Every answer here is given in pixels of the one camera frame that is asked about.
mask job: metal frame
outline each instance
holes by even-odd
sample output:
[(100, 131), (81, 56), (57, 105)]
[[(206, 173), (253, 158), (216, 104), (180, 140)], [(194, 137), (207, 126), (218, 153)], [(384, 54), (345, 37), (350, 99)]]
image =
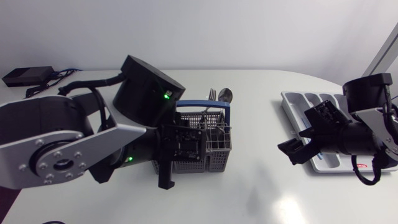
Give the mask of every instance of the metal frame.
[(398, 56), (398, 23), (362, 77), (384, 73)]
[[(110, 113), (108, 121), (112, 123), (112, 126), (105, 131), (87, 137), (76, 131), (54, 131), (0, 145), (0, 186), (23, 189), (76, 179), (89, 167), (146, 132), (146, 127), (126, 119), (114, 108), (110, 93), (103, 93), (103, 96)], [(98, 110), (98, 107), (96, 109), (92, 107), (95, 105), (92, 103), (95, 100), (91, 97), (91, 93), (76, 96), (76, 100), (84, 107), (87, 115)], [(36, 175), (30, 166), (32, 155), (42, 146), (55, 141), (72, 142), (38, 158), (34, 164)], [(67, 170), (55, 169), (54, 164), (63, 159), (73, 161), (73, 166)]]

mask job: wire basket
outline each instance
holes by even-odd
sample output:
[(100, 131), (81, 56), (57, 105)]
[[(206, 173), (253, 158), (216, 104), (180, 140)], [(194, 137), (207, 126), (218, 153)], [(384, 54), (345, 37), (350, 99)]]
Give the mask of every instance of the wire basket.
[[(195, 162), (173, 162), (173, 172), (178, 174), (223, 172), (226, 167), (231, 145), (231, 128), (222, 112), (181, 113), (181, 119), (189, 120), (190, 128), (206, 131), (206, 156)], [(159, 174), (159, 164), (152, 161), (155, 172)]]

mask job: black cylinder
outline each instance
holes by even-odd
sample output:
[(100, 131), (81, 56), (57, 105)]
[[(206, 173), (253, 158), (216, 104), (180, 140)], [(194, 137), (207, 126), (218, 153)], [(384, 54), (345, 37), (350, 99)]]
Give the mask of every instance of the black cylinder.
[(343, 85), (348, 112), (382, 107), (386, 102), (384, 86), (391, 85), (390, 73), (380, 73), (352, 80)]
[(334, 134), (317, 136), (317, 142), (325, 153), (373, 156), (379, 150), (376, 137), (364, 123), (350, 123)]
[(175, 106), (185, 91), (178, 82), (148, 63), (128, 56), (122, 66), (126, 76), (113, 105), (127, 118), (158, 127), (162, 117)]

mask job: blue basket handle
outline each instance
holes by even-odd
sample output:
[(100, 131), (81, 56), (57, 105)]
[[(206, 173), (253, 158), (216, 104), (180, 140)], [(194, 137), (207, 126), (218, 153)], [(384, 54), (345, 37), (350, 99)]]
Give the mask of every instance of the blue basket handle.
[(221, 108), (225, 110), (225, 123), (229, 126), (229, 116), (231, 113), (231, 108), (229, 107), (229, 103), (222, 101), (213, 101), (213, 100), (178, 100), (177, 107), (184, 106), (203, 106), (203, 107), (212, 107), (212, 108)]

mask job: white plastic tray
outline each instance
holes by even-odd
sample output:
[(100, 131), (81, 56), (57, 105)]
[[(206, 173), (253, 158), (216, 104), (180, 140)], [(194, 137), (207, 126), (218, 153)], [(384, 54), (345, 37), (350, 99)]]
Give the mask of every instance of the white plastic tray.
[[(304, 111), (320, 104), (322, 101), (331, 101), (347, 117), (352, 119), (348, 113), (347, 99), (342, 94), (283, 91), (281, 95), (283, 98), (282, 107), (289, 117), (298, 138), (303, 141), (303, 144), (308, 144), (309, 139), (300, 137), (298, 133), (311, 126), (304, 115)], [(373, 172), (372, 159), (372, 156), (357, 157), (357, 164), (361, 172)], [(313, 169), (319, 173), (354, 172), (351, 165), (351, 156), (342, 154), (319, 154), (311, 159), (311, 164)], [(398, 167), (391, 167), (382, 171), (391, 172), (397, 169)]]

